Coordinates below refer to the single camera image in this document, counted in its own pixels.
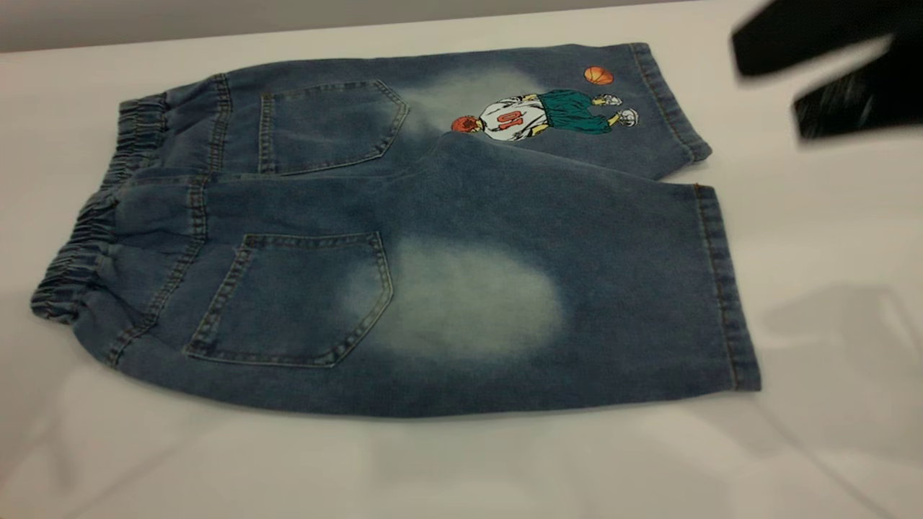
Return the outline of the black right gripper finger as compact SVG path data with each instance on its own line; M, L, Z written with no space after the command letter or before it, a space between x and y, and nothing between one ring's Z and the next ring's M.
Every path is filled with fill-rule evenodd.
M896 38L885 53L805 93L793 105L799 138L825 139L922 123L922 43Z
M920 1L769 1L732 32L736 69L765 76L884 36L921 34Z

